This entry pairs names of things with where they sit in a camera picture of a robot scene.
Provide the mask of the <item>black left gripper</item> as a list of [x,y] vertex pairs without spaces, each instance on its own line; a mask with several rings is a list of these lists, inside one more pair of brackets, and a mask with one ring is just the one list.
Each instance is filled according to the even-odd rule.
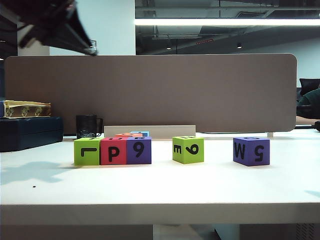
[[75,0],[2,0],[0,4],[24,23],[21,29],[31,26],[18,41],[20,48],[39,41],[89,56],[98,54],[80,22]]

